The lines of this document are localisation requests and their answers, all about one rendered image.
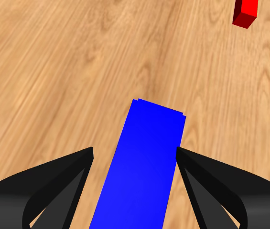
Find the blue hollow socket block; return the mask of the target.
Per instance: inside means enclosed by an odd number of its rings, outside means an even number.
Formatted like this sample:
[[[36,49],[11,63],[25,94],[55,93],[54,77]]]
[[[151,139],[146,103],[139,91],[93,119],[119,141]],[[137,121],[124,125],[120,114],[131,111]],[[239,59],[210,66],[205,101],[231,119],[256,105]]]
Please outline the blue hollow socket block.
[[[133,100],[89,229],[162,229],[186,117]]]

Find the thin red peg bar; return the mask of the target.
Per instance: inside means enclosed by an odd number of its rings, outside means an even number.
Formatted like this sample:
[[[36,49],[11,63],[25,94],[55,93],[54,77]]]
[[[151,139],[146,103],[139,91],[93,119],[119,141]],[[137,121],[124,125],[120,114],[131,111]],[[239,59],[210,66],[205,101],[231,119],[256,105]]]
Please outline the thin red peg bar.
[[[235,0],[232,24],[248,29],[257,18],[258,0]]]

